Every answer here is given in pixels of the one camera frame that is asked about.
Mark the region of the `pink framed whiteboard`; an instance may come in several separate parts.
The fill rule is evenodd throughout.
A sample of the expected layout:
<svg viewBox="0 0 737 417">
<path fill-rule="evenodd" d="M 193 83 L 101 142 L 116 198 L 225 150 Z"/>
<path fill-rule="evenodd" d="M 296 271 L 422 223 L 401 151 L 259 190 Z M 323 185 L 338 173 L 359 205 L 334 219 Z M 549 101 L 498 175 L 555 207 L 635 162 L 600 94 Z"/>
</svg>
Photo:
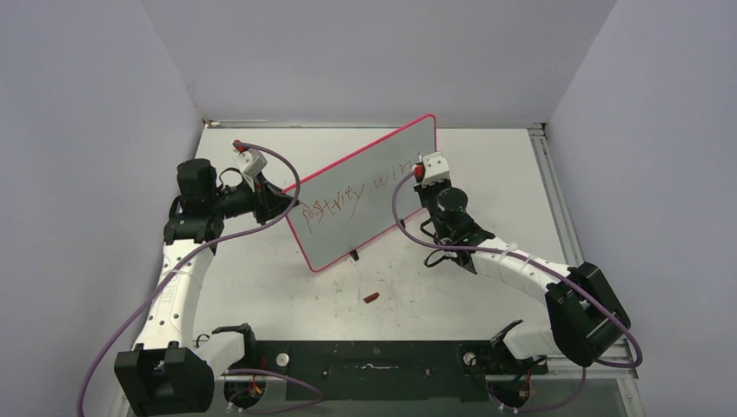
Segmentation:
<svg viewBox="0 0 737 417">
<path fill-rule="evenodd" d="M 437 150 L 436 118 L 426 114 L 366 144 L 284 191 L 297 194 L 288 225 L 312 272 L 320 272 L 421 208 L 410 187 L 397 197 L 397 183 L 414 174 L 417 154 Z"/>
</svg>

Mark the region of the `red marker cap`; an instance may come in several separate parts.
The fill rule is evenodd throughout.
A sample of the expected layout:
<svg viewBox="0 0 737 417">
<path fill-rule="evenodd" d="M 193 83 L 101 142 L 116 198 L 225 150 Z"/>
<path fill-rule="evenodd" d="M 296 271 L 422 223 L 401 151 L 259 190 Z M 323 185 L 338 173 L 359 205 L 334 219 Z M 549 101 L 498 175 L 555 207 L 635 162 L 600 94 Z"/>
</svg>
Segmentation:
<svg viewBox="0 0 737 417">
<path fill-rule="evenodd" d="M 365 303 L 370 303 L 370 302 L 373 302 L 373 301 L 375 301 L 376 299 L 378 299 L 378 298 L 379 298 L 379 296 L 380 296 L 380 294 L 379 294 L 378 292 L 374 292 L 373 294 L 371 294 L 371 295 L 368 295 L 368 296 L 364 297 L 364 298 L 363 298 L 363 301 L 364 301 Z"/>
</svg>

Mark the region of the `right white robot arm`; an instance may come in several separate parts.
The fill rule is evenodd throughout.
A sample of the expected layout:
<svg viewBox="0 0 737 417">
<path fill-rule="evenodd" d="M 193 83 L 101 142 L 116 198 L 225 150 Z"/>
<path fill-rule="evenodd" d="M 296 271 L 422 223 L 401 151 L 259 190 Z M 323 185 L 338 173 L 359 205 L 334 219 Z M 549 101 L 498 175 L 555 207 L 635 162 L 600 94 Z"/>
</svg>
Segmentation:
<svg viewBox="0 0 737 417">
<path fill-rule="evenodd" d="M 413 189 L 428 211 L 420 230 L 444 261 L 506 284 L 547 310 L 546 320 L 516 319 L 493 337 L 491 357 L 498 369 L 513 372 L 550 355 L 581 367 L 608 364 L 603 354 L 630 334 L 631 321 L 597 266 L 546 261 L 506 243 L 468 214 L 466 193 L 448 180 Z"/>
</svg>

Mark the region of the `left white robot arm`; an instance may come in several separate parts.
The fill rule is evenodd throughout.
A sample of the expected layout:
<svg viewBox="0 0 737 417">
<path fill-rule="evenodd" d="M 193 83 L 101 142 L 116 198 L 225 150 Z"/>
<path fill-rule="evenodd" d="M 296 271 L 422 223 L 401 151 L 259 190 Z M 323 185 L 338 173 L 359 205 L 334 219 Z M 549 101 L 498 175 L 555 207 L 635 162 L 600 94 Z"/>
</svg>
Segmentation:
<svg viewBox="0 0 737 417">
<path fill-rule="evenodd" d="M 114 372 L 136 416 L 203 413 L 216 379 L 231 367 L 252 372 L 256 338 L 243 323 L 216 328 L 202 347 L 193 342 L 203 280 L 222 241 L 225 220 L 252 214 L 259 226 L 282 218 L 293 199 L 264 176 L 267 161 L 256 149 L 234 158 L 236 186 L 218 181 L 210 161 L 196 158 L 177 168 L 180 194 L 163 231 L 163 267 L 148 315 L 130 351 L 116 356 Z"/>
</svg>

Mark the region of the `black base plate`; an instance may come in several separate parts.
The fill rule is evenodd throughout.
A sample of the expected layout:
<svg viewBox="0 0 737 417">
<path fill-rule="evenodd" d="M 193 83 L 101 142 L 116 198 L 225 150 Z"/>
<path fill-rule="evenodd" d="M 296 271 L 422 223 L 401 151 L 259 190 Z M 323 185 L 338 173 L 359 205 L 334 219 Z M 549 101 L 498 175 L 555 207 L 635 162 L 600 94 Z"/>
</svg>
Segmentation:
<svg viewBox="0 0 737 417">
<path fill-rule="evenodd" d="M 488 385 L 522 387 L 544 375 L 543 359 L 517 361 L 488 340 L 258 341 L 229 367 L 291 377 L 286 400 L 485 401 Z"/>
</svg>

